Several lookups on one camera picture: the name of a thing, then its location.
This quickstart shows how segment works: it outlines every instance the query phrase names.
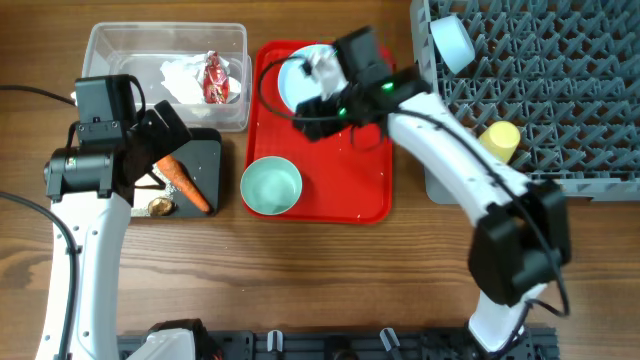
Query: light blue cup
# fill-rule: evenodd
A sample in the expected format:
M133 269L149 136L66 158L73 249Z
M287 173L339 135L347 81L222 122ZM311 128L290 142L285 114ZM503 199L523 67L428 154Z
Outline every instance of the light blue cup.
M279 215L293 207L302 193L302 176L291 161L267 156L249 165L240 180L242 199L262 215Z

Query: transparent container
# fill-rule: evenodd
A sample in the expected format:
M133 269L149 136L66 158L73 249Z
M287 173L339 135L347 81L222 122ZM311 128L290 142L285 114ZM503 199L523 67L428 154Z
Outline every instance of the transparent container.
M162 82L160 66L206 53L209 50L229 61L230 76L242 86L230 104L180 104ZM147 108L167 100L187 126L219 131L242 131L247 126L251 103L251 59L247 54L247 30L241 24L179 22L107 22L93 27L82 76L131 74L138 78ZM140 105L134 88L136 103Z

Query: wood surface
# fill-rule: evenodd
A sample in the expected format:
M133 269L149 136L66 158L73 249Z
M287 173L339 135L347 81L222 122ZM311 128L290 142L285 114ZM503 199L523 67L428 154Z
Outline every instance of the wood surface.
M0 0L0 83L68 95L89 33L101 21L239 22L255 56L275 39L327 40L376 27L400 67L413 62L410 1ZM42 169L64 144L76 111L24 93L0 95L0 189L42 205ZM213 330L417 329L462 326L479 290L467 271L471 227L456 206L432 203L421 166L394 154L393 210L375 226L257 220L238 183L246 134L225 134L226 199L202 220L134 220L122 250L119 334L199 317ZM573 262L565 277L573 314L535 310L557 326L563 359L640 357L640 206L572 203ZM33 359L51 268L51 224L0 205L0 358ZM558 303L554 287L545 299Z

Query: orange carrot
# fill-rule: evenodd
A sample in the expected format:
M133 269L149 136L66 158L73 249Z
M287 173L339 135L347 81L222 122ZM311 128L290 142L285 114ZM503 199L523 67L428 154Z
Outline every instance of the orange carrot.
M171 183L189 199L193 205L197 206L204 213L211 212L211 207L207 200L200 194L198 188L191 179L182 171L178 160L167 155L156 163L158 170L171 181Z

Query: gray dish rack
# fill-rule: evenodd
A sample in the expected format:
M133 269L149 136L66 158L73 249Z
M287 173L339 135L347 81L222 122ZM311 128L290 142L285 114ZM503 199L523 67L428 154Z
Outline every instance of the gray dish rack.
M429 31L449 15L476 50L457 75ZM568 196L640 201L640 1L413 0L411 30L422 76L463 125L518 127L513 168ZM431 199L452 203L426 174Z

